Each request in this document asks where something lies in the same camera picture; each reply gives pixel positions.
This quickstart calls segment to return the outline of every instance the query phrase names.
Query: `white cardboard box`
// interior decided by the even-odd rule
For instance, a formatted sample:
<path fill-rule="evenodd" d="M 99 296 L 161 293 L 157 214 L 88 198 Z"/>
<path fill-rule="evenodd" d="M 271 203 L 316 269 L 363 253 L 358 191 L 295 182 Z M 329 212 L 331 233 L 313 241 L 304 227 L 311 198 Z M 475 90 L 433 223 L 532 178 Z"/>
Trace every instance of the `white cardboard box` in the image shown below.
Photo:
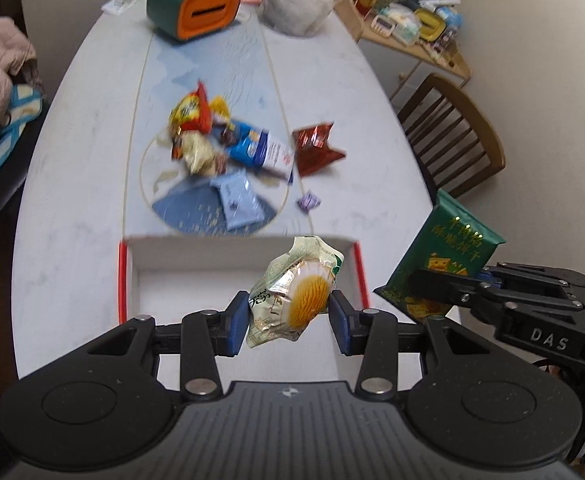
<path fill-rule="evenodd" d="M 369 305 L 359 244 L 322 237 L 344 254 L 337 276 L 355 309 Z M 186 314 L 224 310 L 239 290 L 250 290 L 272 259 L 293 246 L 293 237 L 132 238 L 120 247 L 120 322 L 151 314 L 157 324 L 179 323 Z M 305 382 L 346 380 L 354 386 L 362 357 L 339 352 L 327 314 L 317 316 L 297 342 L 277 339 L 234 358 L 217 357 L 221 383 L 231 381 Z M 162 356 L 159 381 L 179 389 L 179 356 Z"/>

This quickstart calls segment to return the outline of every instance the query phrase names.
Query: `chair backrest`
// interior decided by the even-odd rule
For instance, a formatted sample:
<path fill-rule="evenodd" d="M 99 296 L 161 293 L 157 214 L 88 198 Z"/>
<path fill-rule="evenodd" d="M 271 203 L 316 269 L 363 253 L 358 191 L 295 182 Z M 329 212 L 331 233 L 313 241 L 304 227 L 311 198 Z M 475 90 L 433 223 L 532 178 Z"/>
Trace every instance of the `chair backrest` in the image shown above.
<path fill-rule="evenodd" d="M 426 77 L 397 117 L 437 187 L 454 197 L 506 167 L 504 149 L 491 124 L 445 77 L 434 73 Z"/>

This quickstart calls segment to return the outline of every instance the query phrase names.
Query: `wooden shelf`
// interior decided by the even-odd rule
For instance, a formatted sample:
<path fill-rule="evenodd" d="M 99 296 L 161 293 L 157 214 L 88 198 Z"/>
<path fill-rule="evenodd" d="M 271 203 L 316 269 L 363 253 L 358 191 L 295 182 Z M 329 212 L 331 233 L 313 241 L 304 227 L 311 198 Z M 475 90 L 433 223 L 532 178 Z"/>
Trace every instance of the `wooden shelf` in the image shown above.
<path fill-rule="evenodd" d="M 339 3 L 335 5 L 335 12 L 342 22 L 344 22 L 344 25 L 346 25 L 346 28 L 349 30 L 355 41 L 359 41 L 363 38 L 364 40 L 372 41 L 373 43 L 378 43 L 393 48 L 394 50 L 399 50 L 400 52 L 409 54 L 409 56 L 415 57 L 420 61 L 430 63 L 442 70 L 455 74 L 456 76 L 463 78 L 464 82 L 468 81 L 473 75 L 471 67 L 468 66 L 461 53 L 458 51 L 451 58 L 451 62 L 453 63 L 452 66 L 439 65 L 434 62 L 434 60 L 428 56 L 428 53 L 418 44 L 403 46 L 392 36 L 389 38 L 382 38 L 379 34 L 375 34 L 370 28 L 370 23 L 373 19 L 368 18 L 367 20 L 364 20 L 358 10 L 355 9 L 353 0 L 340 0 Z"/>

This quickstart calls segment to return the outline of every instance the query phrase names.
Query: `food wrapper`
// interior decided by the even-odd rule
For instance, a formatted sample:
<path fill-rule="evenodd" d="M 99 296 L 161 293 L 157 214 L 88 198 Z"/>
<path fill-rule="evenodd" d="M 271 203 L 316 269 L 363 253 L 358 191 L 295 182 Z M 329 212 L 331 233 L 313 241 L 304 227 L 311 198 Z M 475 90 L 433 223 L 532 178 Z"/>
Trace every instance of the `food wrapper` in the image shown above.
<path fill-rule="evenodd" d="M 172 158 L 183 159 L 191 174 L 216 176 L 226 172 L 227 156 L 215 152 L 210 140 L 199 132 L 183 132 L 175 137 Z"/>
<path fill-rule="evenodd" d="M 250 124 L 233 120 L 237 142 L 226 149 L 230 158 L 241 162 L 248 168 L 264 168 L 285 179 L 290 178 L 295 163 L 295 152 L 277 140 L 268 130 L 261 130 Z"/>
<path fill-rule="evenodd" d="M 297 205 L 299 206 L 299 209 L 306 213 L 311 209 L 318 207 L 320 204 L 321 200 L 319 197 L 310 191 L 307 191 L 301 198 L 297 199 Z"/>
<path fill-rule="evenodd" d="M 239 142 L 239 135 L 240 131 L 238 131 L 237 126 L 233 123 L 228 123 L 221 131 L 219 141 L 222 146 L 230 148 Z"/>
<path fill-rule="evenodd" d="M 245 170 L 218 176 L 210 181 L 210 185 L 219 189 L 228 229 L 239 229 L 266 219 Z"/>
<path fill-rule="evenodd" d="M 308 176 L 325 168 L 346 153 L 329 147 L 330 128 L 333 123 L 317 124 L 295 130 L 292 136 L 297 143 L 297 168 L 299 176 Z"/>
<path fill-rule="evenodd" d="M 296 236 L 250 291 L 250 348 L 283 337 L 297 341 L 325 309 L 344 255 L 318 236 Z"/>
<path fill-rule="evenodd" d="M 209 134 L 212 116 L 204 83 L 197 83 L 197 90 L 184 97 L 170 113 L 170 133 L 173 139 L 183 131 L 197 130 Z"/>
<path fill-rule="evenodd" d="M 439 189 L 435 206 L 421 231 L 388 283 L 376 288 L 375 293 L 416 321 L 423 321 L 432 314 L 445 316 L 451 305 L 411 296 L 409 275 L 417 269 L 432 269 L 475 278 L 504 241 Z"/>
<path fill-rule="evenodd" d="M 217 95 L 210 100 L 210 113 L 212 122 L 216 124 L 227 124 L 230 121 L 230 107 L 226 99 Z"/>

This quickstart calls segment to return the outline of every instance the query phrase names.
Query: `slipper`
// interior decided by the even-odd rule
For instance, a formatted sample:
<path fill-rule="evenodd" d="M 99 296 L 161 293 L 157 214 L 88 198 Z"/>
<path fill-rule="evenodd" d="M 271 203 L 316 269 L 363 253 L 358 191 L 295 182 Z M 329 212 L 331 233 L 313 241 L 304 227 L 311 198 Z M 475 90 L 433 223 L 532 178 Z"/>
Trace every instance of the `slipper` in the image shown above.
<path fill-rule="evenodd" d="M 6 112 L 10 120 L 6 126 L 0 128 L 0 136 L 11 132 L 15 126 L 34 121 L 41 112 L 42 95 L 40 92 L 28 85 L 13 86 L 13 94 Z"/>
<path fill-rule="evenodd" d="M 10 102 L 8 109 L 16 108 L 21 105 L 25 105 L 30 101 L 41 99 L 42 95 L 39 91 L 35 90 L 31 86 L 25 84 L 13 85 L 12 92 L 10 94 Z"/>
<path fill-rule="evenodd" d="M 36 90 L 31 88 L 29 97 L 26 97 L 26 92 L 22 92 L 21 95 L 17 93 L 16 98 L 17 102 L 21 102 L 22 104 L 12 107 L 11 101 L 11 106 L 8 109 L 10 122 L 7 126 L 0 129 L 0 136 L 2 137 L 0 140 L 0 167 L 15 148 L 16 142 L 26 128 L 26 124 L 34 121 L 42 112 L 41 94 Z"/>

